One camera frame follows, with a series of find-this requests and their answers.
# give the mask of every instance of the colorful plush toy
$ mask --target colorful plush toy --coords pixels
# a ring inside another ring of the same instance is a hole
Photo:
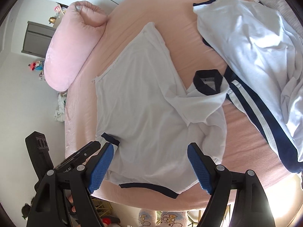
[[[44,68],[44,60],[37,60],[28,65],[29,68],[33,70],[43,70]]]

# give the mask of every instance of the person's leg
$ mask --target person's leg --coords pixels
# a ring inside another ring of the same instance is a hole
[[[186,211],[163,211],[160,227],[187,227],[187,222]]]
[[[157,212],[152,210],[141,209],[139,212],[139,227],[148,226],[156,227]]]

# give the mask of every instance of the bed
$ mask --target bed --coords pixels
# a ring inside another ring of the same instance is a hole
[[[227,65],[202,42],[197,31],[192,4],[207,0],[126,0],[110,15],[105,32],[97,43],[75,81],[68,90],[66,103],[66,157],[95,139],[97,97],[92,80],[100,76],[126,45],[148,23],[154,22],[170,51],[174,66],[186,88],[197,70],[218,69],[224,73]],[[292,14],[292,26],[299,20]],[[231,102],[223,104],[228,134],[222,164],[231,171],[254,170],[266,189],[290,173],[270,149],[258,130]],[[176,199],[145,188],[122,189],[103,181],[95,197],[138,208],[163,211],[183,211],[205,208],[209,195],[199,184],[181,193]],[[231,192],[230,202],[235,192]]]

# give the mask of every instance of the gray cabinet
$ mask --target gray cabinet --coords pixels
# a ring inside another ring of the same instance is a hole
[[[56,29],[30,21],[27,24],[21,52],[45,59],[47,49]]]

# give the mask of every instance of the pink bed sheet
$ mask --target pink bed sheet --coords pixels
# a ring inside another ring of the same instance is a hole
[[[126,0],[109,15],[103,37],[68,91],[66,156],[95,138],[97,97],[92,80],[111,65],[148,22],[155,22],[185,87],[192,83],[197,70],[215,68],[224,73],[226,63],[213,49],[204,45],[197,31],[197,16],[192,11],[192,4],[203,1],[207,0]],[[229,101],[225,101],[223,108],[228,134],[222,164],[236,172],[254,170],[264,188],[289,175],[245,114]],[[199,184],[171,199],[149,189],[121,189],[103,181],[94,196],[138,208],[164,211],[205,208],[209,200]],[[235,192],[232,191],[230,201],[234,197]]]

